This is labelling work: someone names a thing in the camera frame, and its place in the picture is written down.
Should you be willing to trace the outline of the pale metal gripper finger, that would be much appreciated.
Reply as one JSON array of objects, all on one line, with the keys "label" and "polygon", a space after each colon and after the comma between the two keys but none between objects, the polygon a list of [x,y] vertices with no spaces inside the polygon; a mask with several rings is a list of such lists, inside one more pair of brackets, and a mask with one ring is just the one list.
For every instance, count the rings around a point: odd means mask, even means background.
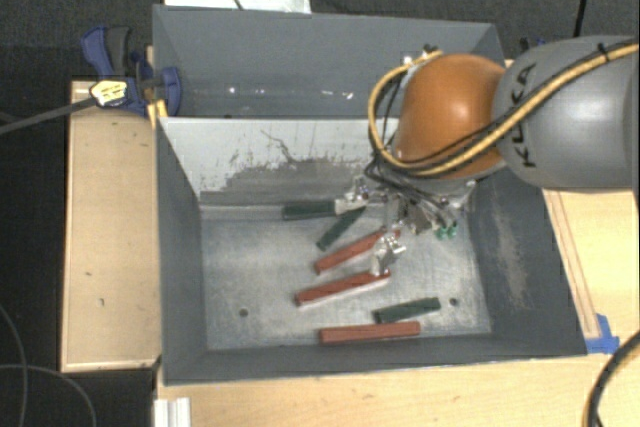
[{"label": "pale metal gripper finger", "polygon": [[334,201],[336,215],[344,215],[347,212],[365,207],[369,202],[370,191],[364,178],[355,178],[351,188]]},{"label": "pale metal gripper finger", "polygon": [[383,236],[375,244],[371,256],[370,273],[386,274],[390,267],[406,252],[406,246],[395,236]]}]

